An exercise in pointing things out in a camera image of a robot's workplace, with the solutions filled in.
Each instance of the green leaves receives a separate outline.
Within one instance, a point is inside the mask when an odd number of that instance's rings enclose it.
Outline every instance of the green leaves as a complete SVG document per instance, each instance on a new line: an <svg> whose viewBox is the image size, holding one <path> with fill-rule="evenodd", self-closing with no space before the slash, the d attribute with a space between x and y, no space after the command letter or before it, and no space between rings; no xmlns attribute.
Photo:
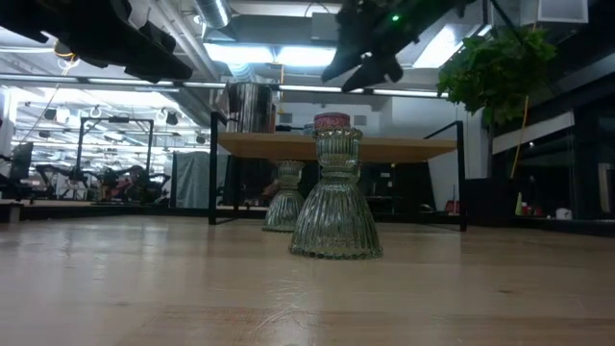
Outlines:
<svg viewBox="0 0 615 346"><path fill-rule="evenodd" d="M472 115L485 109L488 122L523 116L526 95L547 81L556 52L544 31L519 30L524 44L510 31L494 39L465 38L464 48L440 69L438 96L448 92L448 101L463 103Z"/></svg>

